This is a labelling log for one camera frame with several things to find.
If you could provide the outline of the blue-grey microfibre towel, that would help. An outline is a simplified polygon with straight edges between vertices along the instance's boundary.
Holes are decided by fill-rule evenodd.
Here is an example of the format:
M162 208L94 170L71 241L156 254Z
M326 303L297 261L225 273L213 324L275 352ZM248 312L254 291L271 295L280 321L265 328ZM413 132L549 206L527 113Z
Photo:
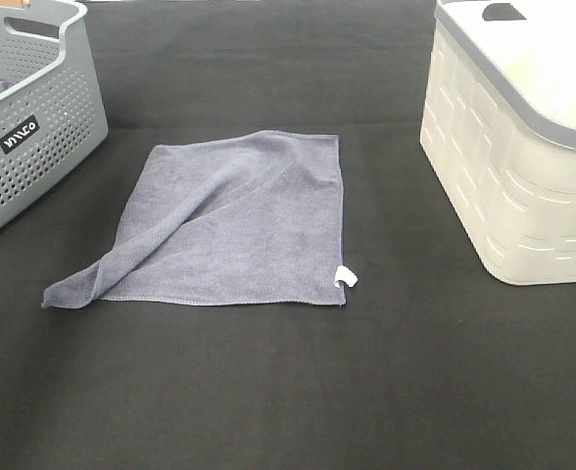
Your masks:
M156 146L114 245L42 303L341 306L357 281L343 261L343 196L335 135L263 130Z

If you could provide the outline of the black table cloth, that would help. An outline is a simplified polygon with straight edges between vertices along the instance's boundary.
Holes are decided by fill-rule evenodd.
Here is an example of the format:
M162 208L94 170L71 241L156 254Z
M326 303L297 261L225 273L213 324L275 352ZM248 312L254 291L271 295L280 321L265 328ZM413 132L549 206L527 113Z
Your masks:
M418 143L431 1L91 2L103 144L0 230L0 469L576 469L576 284L482 266ZM342 307L97 302L150 150L336 134Z

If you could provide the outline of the white lidded storage box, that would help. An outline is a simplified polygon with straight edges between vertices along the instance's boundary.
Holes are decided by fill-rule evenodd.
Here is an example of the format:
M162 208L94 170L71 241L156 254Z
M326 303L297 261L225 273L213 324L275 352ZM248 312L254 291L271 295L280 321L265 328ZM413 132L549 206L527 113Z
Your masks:
M576 282L576 1L440 1L420 143L484 267Z

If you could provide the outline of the grey perforated plastic basket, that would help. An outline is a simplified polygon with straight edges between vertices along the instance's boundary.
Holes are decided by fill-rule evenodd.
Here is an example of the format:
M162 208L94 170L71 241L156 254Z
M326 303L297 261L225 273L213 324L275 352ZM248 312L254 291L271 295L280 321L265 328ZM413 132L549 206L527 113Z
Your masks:
M0 5L0 228L64 178L108 134L85 5Z

